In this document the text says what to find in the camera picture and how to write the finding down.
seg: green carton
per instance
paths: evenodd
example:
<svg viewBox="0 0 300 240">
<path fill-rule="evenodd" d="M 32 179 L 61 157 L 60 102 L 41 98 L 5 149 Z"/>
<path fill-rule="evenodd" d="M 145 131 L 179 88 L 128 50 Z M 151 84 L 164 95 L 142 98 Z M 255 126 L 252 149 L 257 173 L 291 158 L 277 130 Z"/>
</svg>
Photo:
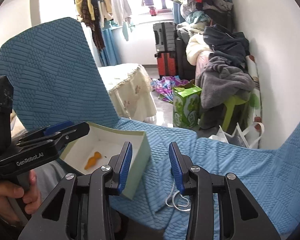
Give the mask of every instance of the green carton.
<svg viewBox="0 0 300 240">
<path fill-rule="evenodd" d="M 190 82 L 173 89 L 173 126 L 192 128 L 198 124 L 202 89 Z"/>
</svg>

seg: cardboard box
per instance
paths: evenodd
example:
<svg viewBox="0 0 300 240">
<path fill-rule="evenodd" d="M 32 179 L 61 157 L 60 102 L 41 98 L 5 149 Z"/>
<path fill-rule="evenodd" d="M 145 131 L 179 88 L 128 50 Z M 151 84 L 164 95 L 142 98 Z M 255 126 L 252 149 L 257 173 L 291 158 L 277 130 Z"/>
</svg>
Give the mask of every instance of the cardboard box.
<svg viewBox="0 0 300 240">
<path fill-rule="evenodd" d="M 173 89 L 173 126 L 192 128 L 198 124 L 200 94 L 202 89 L 193 81 Z"/>
<path fill-rule="evenodd" d="M 126 187 L 122 194 L 133 199 L 151 154 L 146 132 L 116 130 L 91 122 L 87 123 L 90 126 L 88 135 L 70 142 L 62 152 L 60 159 L 77 172 L 89 174 L 102 165 L 108 164 L 112 156 L 120 154 L 125 141 L 131 142 L 132 160 Z M 84 167 L 94 152 L 100 152 L 102 158 L 94 167 L 85 170 Z"/>
</svg>

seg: baseboard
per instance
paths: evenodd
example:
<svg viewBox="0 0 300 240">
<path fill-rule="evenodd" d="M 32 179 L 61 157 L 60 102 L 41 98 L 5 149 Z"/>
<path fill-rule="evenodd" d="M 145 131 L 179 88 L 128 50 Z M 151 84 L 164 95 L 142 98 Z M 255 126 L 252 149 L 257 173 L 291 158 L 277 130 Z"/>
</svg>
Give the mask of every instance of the baseboard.
<svg viewBox="0 0 300 240">
<path fill-rule="evenodd" d="M 149 64 L 149 65 L 143 65 L 144 68 L 157 68 L 157 64 Z"/>
</svg>

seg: bag handle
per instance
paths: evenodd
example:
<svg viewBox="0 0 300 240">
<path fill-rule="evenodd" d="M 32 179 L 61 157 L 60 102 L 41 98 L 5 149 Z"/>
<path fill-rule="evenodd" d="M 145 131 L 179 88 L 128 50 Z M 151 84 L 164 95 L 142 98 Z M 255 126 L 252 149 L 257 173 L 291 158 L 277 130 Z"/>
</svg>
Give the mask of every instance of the bag handle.
<svg viewBox="0 0 300 240">
<path fill-rule="evenodd" d="M 263 133 L 265 132 L 265 126 L 261 122 L 254 122 L 253 124 L 249 125 L 246 129 L 244 129 L 244 131 L 242 131 L 242 135 L 246 136 L 247 133 L 251 131 L 251 128 L 255 129 L 254 127 L 257 124 L 259 124 L 261 127 L 260 136 L 257 139 L 255 139 L 250 145 L 248 145 L 248 143 L 246 143 L 246 145 L 249 149 L 251 149 L 261 139 L 261 137 L 263 136 Z"/>
</svg>

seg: green plastic stool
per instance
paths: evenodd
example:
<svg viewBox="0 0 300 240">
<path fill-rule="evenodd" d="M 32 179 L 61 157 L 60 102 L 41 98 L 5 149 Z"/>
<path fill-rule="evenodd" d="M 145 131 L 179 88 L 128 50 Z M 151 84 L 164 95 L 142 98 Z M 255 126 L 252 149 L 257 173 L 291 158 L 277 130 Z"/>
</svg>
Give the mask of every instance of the green plastic stool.
<svg viewBox="0 0 300 240">
<path fill-rule="evenodd" d="M 238 105 L 242 105 L 242 104 L 245 104 L 247 103 L 249 100 L 245 101 L 243 99 L 241 99 L 240 97 L 238 97 L 237 95 L 233 95 L 231 96 L 228 100 L 226 100 L 223 104 L 226 106 L 226 115 L 225 115 L 225 118 L 223 120 L 223 124 L 222 124 L 222 129 L 223 131 L 227 131 L 228 128 L 229 128 L 229 124 L 230 124 L 230 121 L 231 121 L 231 118 L 232 118 L 232 114 L 233 114 L 233 110 L 234 110 L 234 107 L 235 106 L 238 106 Z"/>
</svg>

